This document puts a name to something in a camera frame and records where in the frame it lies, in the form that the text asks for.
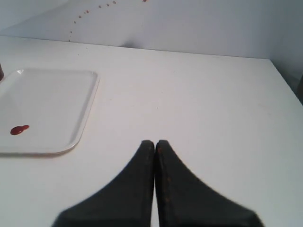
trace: white tabletop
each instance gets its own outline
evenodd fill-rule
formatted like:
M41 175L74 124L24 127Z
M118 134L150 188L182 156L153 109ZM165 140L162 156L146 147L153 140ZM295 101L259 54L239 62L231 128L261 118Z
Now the white tabletop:
M101 75L75 149L0 157L0 226L49 227L112 180L143 139L169 140L193 173L266 227L303 225L303 107L269 60L0 37L0 62L6 75Z

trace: red liquid drop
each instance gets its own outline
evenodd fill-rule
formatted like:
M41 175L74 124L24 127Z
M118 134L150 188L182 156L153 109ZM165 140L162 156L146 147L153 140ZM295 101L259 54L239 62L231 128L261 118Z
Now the red liquid drop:
M17 126L15 128L12 128L12 130L10 131L10 134L13 136L17 136L28 128L29 128L29 125Z

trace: white plastic tray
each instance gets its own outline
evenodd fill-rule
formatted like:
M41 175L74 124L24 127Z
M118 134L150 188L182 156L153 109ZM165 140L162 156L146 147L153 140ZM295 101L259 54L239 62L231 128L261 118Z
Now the white plastic tray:
M0 154L58 154L80 140L100 77L91 71L17 70L0 82ZM16 126L29 125L19 135Z

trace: background wall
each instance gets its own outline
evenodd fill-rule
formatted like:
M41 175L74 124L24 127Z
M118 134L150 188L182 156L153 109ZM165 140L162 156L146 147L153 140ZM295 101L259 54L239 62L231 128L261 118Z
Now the background wall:
M69 0L0 35L269 58L299 78L302 9L301 0Z

